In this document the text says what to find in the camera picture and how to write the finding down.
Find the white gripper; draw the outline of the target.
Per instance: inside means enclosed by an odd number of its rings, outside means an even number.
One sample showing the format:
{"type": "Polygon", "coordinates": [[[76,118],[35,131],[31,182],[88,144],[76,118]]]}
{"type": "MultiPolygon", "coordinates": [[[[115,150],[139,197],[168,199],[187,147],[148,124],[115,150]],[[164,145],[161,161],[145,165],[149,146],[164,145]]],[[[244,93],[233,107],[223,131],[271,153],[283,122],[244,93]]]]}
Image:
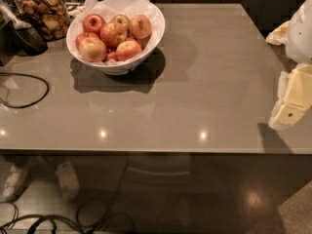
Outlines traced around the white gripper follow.
{"type": "Polygon", "coordinates": [[[270,32],[265,41],[275,46],[286,42],[287,57],[298,63],[291,73],[281,72],[278,100],[269,119],[270,128],[282,131],[312,107],[312,0],[305,0],[291,20],[270,32]]]}

